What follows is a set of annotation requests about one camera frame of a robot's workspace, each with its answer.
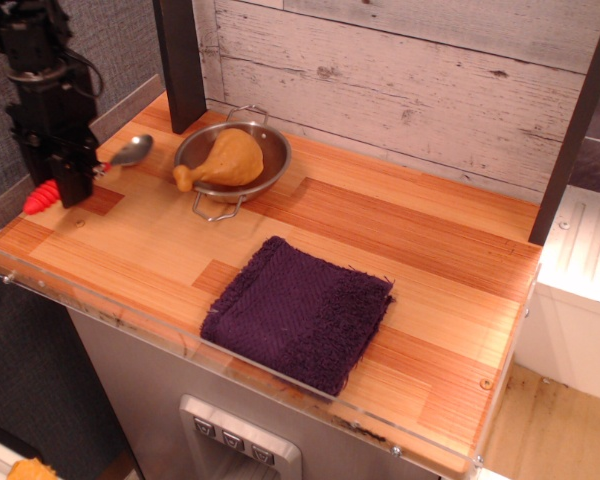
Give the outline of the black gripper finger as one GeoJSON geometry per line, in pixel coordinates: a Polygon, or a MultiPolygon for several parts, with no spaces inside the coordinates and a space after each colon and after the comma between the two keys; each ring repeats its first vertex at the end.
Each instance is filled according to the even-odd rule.
{"type": "Polygon", "coordinates": [[[93,194],[95,164],[87,157],[53,155],[49,163],[64,208],[71,208],[93,194]]]}
{"type": "Polygon", "coordinates": [[[49,163],[52,153],[52,148],[47,143],[40,145],[24,143],[22,145],[22,155],[25,164],[36,186],[53,178],[53,172],[49,163]]]}

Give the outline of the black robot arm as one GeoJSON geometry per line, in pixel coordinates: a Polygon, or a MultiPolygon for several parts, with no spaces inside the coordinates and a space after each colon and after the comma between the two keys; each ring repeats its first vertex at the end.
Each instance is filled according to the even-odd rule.
{"type": "Polygon", "coordinates": [[[53,180],[66,208],[92,195],[102,170],[90,124],[104,90],[93,63],[68,47],[68,21],[56,1],[0,1],[0,53],[18,98],[6,107],[12,136],[34,183],[53,180]]]}

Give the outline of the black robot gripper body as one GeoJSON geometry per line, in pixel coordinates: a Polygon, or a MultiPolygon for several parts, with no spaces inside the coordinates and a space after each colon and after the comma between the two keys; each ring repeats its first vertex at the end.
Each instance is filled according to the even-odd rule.
{"type": "Polygon", "coordinates": [[[22,145],[47,143],[52,155],[87,157],[97,163],[98,141],[90,130],[97,116],[89,74],[67,74],[52,80],[16,82],[18,101],[7,107],[13,134],[22,145]]]}

